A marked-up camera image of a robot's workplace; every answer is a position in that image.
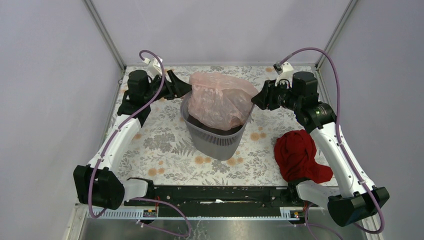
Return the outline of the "pink plastic trash bag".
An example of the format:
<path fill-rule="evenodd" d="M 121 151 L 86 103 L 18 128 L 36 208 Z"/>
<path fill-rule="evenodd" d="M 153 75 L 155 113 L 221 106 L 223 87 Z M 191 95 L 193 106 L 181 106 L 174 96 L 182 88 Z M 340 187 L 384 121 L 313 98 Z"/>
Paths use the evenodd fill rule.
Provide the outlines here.
<path fill-rule="evenodd" d="M 203 125 L 223 131 L 247 122 L 251 100 L 259 93 L 249 81 L 219 72 L 195 72 L 189 84 L 188 113 Z"/>

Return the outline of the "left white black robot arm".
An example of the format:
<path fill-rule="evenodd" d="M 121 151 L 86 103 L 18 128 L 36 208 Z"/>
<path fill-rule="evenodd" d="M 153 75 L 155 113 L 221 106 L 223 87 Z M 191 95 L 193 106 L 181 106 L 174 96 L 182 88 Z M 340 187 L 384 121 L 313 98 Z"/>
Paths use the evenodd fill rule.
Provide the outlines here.
<path fill-rule="evenodd" d="M 140 177 L 119 180 L 115 171 L 151 112 L 150 100 L 181 98 L 192 90 L 192 86 L 172 70 L 168 70 L 165 77 L 156 75 L 154 78 L 145 70 L 134 70 L 128 75 L 127 87 L 110 134 L 88 164 L 77 165 L 73 171 L 81 204 L 116 210 L 135 198 L 144 206 L 155 200 L 152 180 Z"/>

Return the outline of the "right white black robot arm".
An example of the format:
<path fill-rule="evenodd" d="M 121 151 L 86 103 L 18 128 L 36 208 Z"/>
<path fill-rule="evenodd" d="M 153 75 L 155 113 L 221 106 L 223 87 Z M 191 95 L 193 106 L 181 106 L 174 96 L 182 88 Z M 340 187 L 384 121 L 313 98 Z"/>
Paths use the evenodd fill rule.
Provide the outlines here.
<path fill-rule="evenodd" d="M 289 182 L 287 201 L 299 206 L 311 202 L 327 210 L 341 227 L 378 214 L 390 198 L 385 187 L 377 187 L 363 171 L 347 143 L 332 107 L 319 101 L 318 80 L 311 72 L 299 71 L 292 82 L 278 78 L 266 80 L 261 91 L 252 97 L 261 110 L 280 107 L 294 112 L 296 120 L 324 154 L 338 184 L 338 190 L 302 177 Z"/>

